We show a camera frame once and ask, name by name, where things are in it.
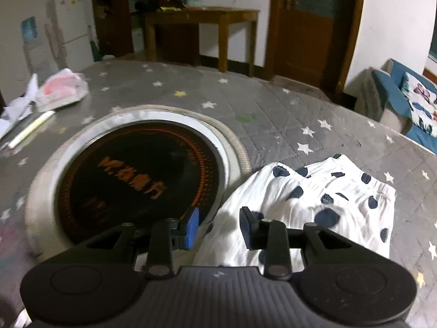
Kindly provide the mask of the white crumpled paper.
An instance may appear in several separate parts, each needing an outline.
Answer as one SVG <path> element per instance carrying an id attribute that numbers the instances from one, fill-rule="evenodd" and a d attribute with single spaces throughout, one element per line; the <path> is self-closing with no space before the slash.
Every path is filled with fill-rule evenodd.
<path id="1" fill-rule="evenodd" d="M 32 111 L 32 104 L 36 100 L 39 91 L 38 74 L 33 73 L 26 88 L 24 96 L 14 99 L 4 108 L 0 120 L 0 137 L 8 134 L 21 120 L 29 116 Z"/>

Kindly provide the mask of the pink tissue pack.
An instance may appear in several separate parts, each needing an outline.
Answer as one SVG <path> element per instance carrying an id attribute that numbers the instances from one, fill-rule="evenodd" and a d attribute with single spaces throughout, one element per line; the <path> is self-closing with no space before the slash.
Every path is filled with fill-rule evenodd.
<path id="1" fill-rule="evenodd" d="M 64 68 L 51 75 L 36 93 L 36 109 L 40 113 L 56 110 L 81 101 L 89 93 L 89 86 L 81 73 Z"/>

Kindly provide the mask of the white refrigerator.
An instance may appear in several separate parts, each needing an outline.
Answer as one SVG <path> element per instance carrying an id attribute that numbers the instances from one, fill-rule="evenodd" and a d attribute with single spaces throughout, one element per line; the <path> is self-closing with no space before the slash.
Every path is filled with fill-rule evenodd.
<path id="1" fill-rule="evenodd" d="M 50 0 L 48 19 L 52 36 L 50 46 L 60 69 L 78 72 L 94 63 L 90 43 L 91 30 L 87 24 L 82 0 Z"/>

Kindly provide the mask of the brown wooden door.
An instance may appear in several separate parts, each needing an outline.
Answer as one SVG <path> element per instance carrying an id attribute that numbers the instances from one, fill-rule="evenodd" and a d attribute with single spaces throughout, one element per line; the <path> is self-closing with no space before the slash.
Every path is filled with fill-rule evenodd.
<path id="1" fill-rule="evenodd" d="M 355 50 L 364 0 L 270 0 L 264 75 L 340 93 Z"/>

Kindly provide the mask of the dark wooden shelf cabinet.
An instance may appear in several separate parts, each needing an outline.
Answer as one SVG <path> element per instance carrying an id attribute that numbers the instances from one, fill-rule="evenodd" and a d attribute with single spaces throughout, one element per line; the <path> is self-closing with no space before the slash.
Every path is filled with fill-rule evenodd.
<path id="1" fill-rule="evenodd" d="M 99 51 L 124 57 L 146 49 L 145 17 L 160 7 L 182 7 L 181 0 L 92 0 Z"/>

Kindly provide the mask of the blue sofa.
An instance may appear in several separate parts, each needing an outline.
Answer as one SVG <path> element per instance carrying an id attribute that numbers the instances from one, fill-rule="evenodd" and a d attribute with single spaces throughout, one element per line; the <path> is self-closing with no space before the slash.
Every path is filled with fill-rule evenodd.
<path id="1" fill-rule="evenodd" d="M 435 83 L 391 58 L 382 69 L 369 68 L 364 72 L 355 111 L 435 153 L 436 137 L 427 134 L 413 123 L 410 105 L 401 91 L 402 77 L 405 73 L 415 76 L 426 88 L 436 93 Z"/>

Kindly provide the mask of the white marker pen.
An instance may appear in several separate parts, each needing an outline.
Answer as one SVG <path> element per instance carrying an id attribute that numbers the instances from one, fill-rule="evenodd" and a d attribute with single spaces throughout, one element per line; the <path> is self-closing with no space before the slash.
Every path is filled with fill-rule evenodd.
<path id="1" fill-rule="evenodd" d="M 47 111 L 41 114 L 37 119 L 27 125 L 12 141 L 7 144 L 9 149 L 14 149 L 17 145 L 22 143 L 31 133 L 35 132 L 40 126 L 46 123 L 55 115 L 54 110 Z"/>

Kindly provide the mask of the butterfly pattern pillow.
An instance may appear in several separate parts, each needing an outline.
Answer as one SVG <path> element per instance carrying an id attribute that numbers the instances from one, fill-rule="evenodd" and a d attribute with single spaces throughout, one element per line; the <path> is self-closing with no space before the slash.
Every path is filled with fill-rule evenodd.
<path id="1" fill-rule="evenodd" d="M 410 73 L 403 75 L 401 91 L 410 105 L 413 123 L 436 137 L 436 93 Z"/>

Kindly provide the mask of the white polka dot garment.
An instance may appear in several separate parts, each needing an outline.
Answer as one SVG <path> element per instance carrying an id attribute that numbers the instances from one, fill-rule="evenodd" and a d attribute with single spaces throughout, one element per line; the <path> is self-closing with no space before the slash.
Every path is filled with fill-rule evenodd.
<path id="1" fill-rule="evenodd" d="M 359 169 L 342 154 L 297 170 L 272 163 L 251 175 L 225 201 L 193 263 L 206 267 L 264 267 L 265 255 L 246 248 L 239 211 L 300 230 L 314 222 L 389 257 L 395 189 Z"/>

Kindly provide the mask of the round induction cooktop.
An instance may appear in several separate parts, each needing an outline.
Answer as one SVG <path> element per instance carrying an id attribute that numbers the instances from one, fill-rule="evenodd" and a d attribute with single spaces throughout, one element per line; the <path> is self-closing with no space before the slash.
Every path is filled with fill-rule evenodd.
<path id="1" fill-rule="evenodd" d="M 29 246 L 46 260 L 123 221 L 147 229 L 189 207 L 205 226 L 251 172 L 220 121 L 177 107 L 125 108 L 76 133 L 39 170 L 27 195 Z"/>

